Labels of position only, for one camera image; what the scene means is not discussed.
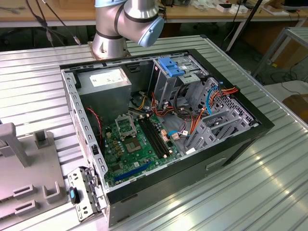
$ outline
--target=motherboard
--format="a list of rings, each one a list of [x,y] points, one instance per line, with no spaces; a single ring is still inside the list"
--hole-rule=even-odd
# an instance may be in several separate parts
[[[108,166],[105,181],[109,187],[180,158],[173,141],[162,135],[164,128],[155,115],[132,121],[133,125],[121,119],[103,127]],[[123,137],[130,131],[132,135]]]

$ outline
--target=wooden table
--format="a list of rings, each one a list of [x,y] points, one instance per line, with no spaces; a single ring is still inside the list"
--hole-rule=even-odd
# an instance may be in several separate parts
[[[95,9],[85,10],[64,10],[60,9],[58,0],[47,0],[53,10],[68,26],[88,26],[95,25]],[[33,11],[39,15],[39,10],[34,0],[29,0]],[[52,12],[39,0],[43,12],[48,21],[49,26],[62,26]],[[1,0],[2,7],[17,7],[26,6],[25,0]],[[236,30],[227,51],[232,47],[234,41],[243,28],[250,11],[246,14],[238,14],[235,21],[241,22]],[[202,23],[202,22],[231,22],[234,19],[234,14],[222,13],[216,9],[208,9],[201,11],[193,6],[181,7],[173,6],[167,7],[167,23]],[[259,9],[252,21],[298,21],[296,26],[301,27],[308,17],[307,11],[300,11],[297,13],[290,13],[290,16],[274,16],[265,10]],[[34,27],[40,26],[30,13],[29,9],[20,11],[19,15],[0,10],[0,27]]]

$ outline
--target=ram slot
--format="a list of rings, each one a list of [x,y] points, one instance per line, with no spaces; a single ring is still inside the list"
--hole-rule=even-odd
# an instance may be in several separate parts
[[[163,143],[160,136],[157,134],[153,124],[148,119],[139,120],[139,125],[142,128],[146,138],[153,147],[159,159],[164,158],[164,155],[169,155],[168,149]]]

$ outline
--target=red cable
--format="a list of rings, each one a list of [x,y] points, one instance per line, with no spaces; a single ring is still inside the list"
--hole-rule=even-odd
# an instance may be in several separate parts
[[[94,114],[96,119],[97,119],[98,126],[100,128],[100,146],[101,146],[102,145],[102,126],[101,126],[100,118],[92,109],[90,109],[88,107],[86,109],[89,110],[90,112],[92,112],[92,114]]]

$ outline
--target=small chip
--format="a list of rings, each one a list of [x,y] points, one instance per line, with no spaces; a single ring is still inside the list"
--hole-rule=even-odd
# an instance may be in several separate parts
[[[172,139],[173,139],[174,141],[177,141],[177,140],[180,139],[178,133],[173,133],[173,134],[171,135],[171,137],[172,137]]]
[[[118,171],[118,170],[120,170],[121,169],[121,166],[119,165],[119,164],[117,164],[117,165],[114,165],[114,166],[111,166],[111,169],[112,169],[112,171]]]

